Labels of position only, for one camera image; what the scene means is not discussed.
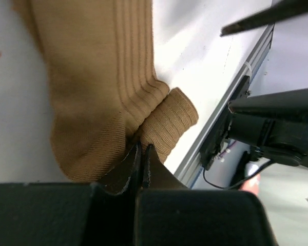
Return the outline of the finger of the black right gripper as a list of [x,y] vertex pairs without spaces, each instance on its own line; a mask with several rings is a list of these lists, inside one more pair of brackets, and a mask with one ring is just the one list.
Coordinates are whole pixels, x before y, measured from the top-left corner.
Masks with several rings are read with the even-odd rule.
[[280,1],[265,10],[222,27],[220,36],[272,25],[304,14],[308,14],[308,0]]

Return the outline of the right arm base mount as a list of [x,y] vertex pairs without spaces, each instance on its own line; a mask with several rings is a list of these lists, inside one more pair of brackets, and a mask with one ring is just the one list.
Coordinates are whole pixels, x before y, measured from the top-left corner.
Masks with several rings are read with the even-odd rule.
[[227,99],[224,106],[219,108],[220,113],[218,114],[218,118],[215,120],[207,138],[200,148],[200,161],[205,170],[210,169],[216,156],[222,152],[223,143],[227,139],[228,128],[232,118],[232,114],[228,109],[229,102],[237,98],[247,97],[246,92],[248,91],[249,83],[250,77],[247,75],[243,76],[231,94],[230,99]]

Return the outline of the tan ribbed sock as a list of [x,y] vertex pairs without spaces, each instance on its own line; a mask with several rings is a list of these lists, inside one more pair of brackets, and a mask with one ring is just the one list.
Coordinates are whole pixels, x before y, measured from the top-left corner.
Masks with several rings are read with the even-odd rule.
[[151,1],[14,1],[46,63],[51,146],[73,181],[103,177],[136,141],[165,161],[198,113],[157,79]]

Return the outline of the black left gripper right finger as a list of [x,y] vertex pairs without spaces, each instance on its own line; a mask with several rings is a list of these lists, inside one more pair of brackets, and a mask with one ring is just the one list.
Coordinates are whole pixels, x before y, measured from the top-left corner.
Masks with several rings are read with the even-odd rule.
[[157,189],[164,167],[153,145],[145,152],[143,245],[273,245],[260,200],[245,191]]

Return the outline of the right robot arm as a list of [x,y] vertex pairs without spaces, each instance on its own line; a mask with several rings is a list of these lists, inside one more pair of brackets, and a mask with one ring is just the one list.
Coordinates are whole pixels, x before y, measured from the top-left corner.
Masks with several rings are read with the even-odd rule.
[[308,89],[230,101],[231,139],[272,163],[308,168]]

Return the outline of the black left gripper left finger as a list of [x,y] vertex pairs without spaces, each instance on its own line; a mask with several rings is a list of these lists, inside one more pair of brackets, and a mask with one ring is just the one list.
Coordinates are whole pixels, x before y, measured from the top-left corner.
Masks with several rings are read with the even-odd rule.
[[0,183],[0,245],[132,245],[141,146],[100,182]]

